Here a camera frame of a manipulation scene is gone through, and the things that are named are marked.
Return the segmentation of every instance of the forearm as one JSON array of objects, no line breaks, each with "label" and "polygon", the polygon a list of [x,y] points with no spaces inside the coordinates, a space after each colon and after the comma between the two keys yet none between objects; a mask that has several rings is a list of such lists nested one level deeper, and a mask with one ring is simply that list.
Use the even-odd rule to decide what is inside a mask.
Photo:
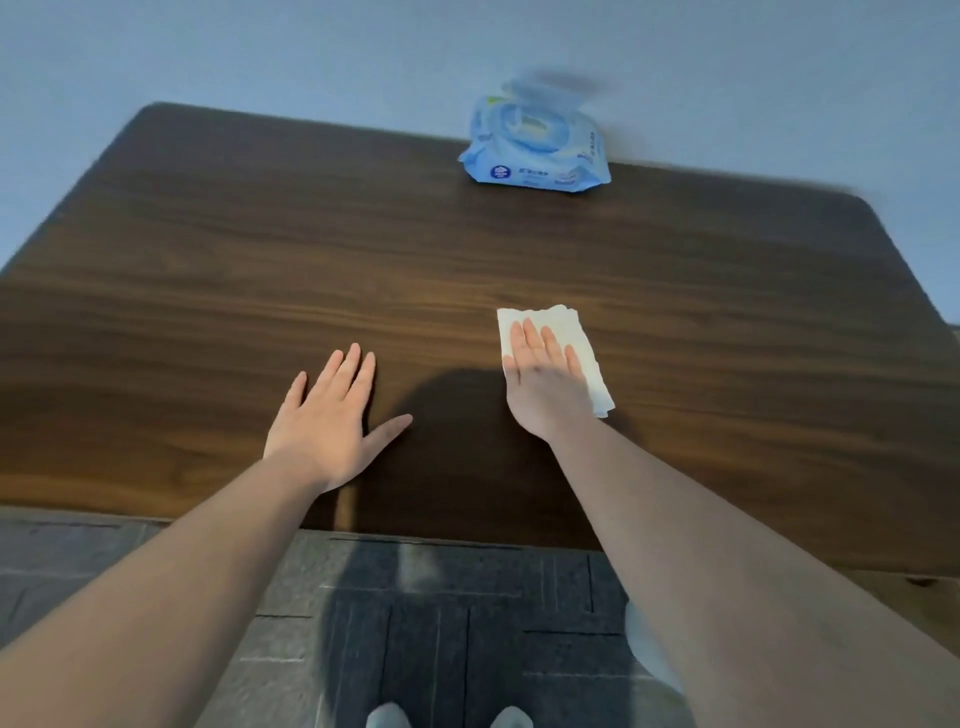
[{"label": "forearm", "polygon": [[319,493],[310,473],[256,463],[12,644],[0,722],[192,724]]},{"label": "forearm", "polygon": [[551,447],[701,726],[956,723],[960,662],[835,571],[595,420]]}]

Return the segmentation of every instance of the plastic packaging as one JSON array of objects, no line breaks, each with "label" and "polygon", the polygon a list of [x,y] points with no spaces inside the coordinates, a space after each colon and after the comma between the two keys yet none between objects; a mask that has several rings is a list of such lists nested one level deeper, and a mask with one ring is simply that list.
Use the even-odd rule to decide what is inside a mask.
[{"label": "plastic packaging", "polygon": [[511,81],[480,99],[470,146],[459,156],[478,182],[581,192],[610,181],[603,137],[577,109],[583,99],[551,86]]}]

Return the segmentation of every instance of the person's left hand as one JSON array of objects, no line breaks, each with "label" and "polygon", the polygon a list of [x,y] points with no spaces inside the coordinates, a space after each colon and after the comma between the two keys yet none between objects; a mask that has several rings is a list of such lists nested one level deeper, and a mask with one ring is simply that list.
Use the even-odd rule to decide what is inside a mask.
[{"label": "person's left hand", "polygon": [[364,358],[354,380],[359,362],[359,344],[350,346],[346,358],[343,352],[334,352],[306,398],[306,372],[300,372],[276,413],[263,456],[282,450],[306,455],[316,463],[318,479],[328,491],[370,465],[413,422],[413,417],[394,417],[363,436],[361,420],[376,366],[373,352]]}]

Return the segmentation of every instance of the wall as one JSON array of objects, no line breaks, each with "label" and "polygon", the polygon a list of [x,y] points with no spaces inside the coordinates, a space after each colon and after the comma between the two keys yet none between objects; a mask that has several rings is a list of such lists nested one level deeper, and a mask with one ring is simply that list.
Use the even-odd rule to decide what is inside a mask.
[{"label": "wall", "polygon": [[0,0],[0,261],[154,100],[462,136],[546,69],[615,158],[853,187],[960,322],[957,38],[952,0]]}]

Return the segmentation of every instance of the white tissue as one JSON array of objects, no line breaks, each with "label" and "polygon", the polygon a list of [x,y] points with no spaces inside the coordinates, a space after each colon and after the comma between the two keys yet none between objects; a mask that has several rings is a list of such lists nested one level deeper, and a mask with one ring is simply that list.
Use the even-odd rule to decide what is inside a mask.
[{"label": "white tissue", "polygon": [[510,345],[510,326],[513,325],[514,321],[523,323],[523,320],[528,317],[534,322],[537,331],[545,326],[550,327],[561,348],[570,345],[577,352],[580,365],[584,370],[584,376],[587,378],[590,401],[593,403],[593,414],[597,417],[606,417],[607,413],[613,409],[613,400],[610,392],[607,391],[607,385],[603,383],[603,377],[600,376],[600,365],[597,364],[596,357],[593,355],[593,347],[580,326],[580,317],[577,315],[576,309],[567,308],[565,305],[555,305],[541,311],[497,308],[496,322],[500,326],[501,353],[504,355],[514,353],[514,349]]}]

